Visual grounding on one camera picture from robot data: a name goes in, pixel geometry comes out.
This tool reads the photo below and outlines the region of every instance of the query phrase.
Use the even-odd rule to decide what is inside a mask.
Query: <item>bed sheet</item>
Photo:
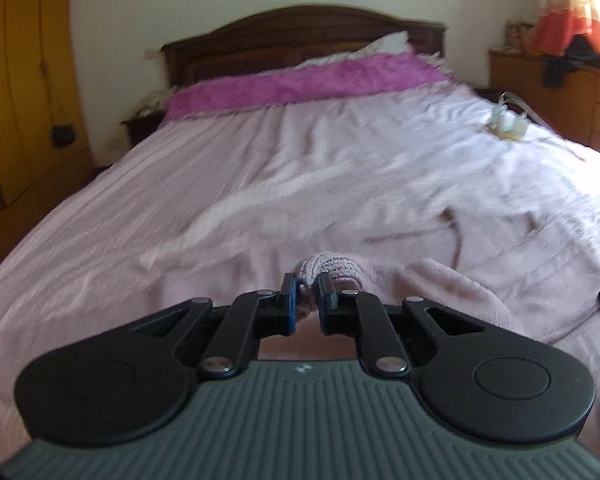
[[[401,237],[450,207],[554,216],[600,266],[600,154],[535,126],[499,140],[490,114],[449,83],[163,126],[0,266],[0,460],[26,439],[11,395],[35,356],[193,296],[277,288],[323,251],[451,267],[445,237]],[[561,344],[600,391],[600,313]],[[600,400],[583,436],[600,453]]]

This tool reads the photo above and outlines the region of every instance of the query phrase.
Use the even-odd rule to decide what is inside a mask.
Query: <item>black cloth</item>
[[[545,88],[562,88],[564,76],[579,70],[583,65],[600,68],[597,54],[585,36],[577,35],[562,57],[547,56],[542,85]]]

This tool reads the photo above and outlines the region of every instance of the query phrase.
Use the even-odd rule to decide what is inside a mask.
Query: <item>purple blanket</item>
[[[167,119],[182,119],[202,112],[408,90],[448,79],[448,75],[415,54],[378,54],[298,70],[203,81],[171,98]]]

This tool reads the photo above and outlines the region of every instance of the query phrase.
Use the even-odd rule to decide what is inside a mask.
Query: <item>black circular cover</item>
[[[420,391],[452,426],[503,444],[576,433],[595,396],[593,379],[578,360],[496,328],[442,340]]]
[[[160,338],[93,338],[29,364],[15,400],[33,436],[106,446],[165,424],[184,405],[189,380]]]

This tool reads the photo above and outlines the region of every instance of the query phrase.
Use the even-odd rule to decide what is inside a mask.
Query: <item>white logo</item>
[[[312,367],[311,365],[308,365],[307,363],[303,363],[296,367],[296,372],[304,375],[304,374],[311,372],[313,369],[314,369],[314,367]]]

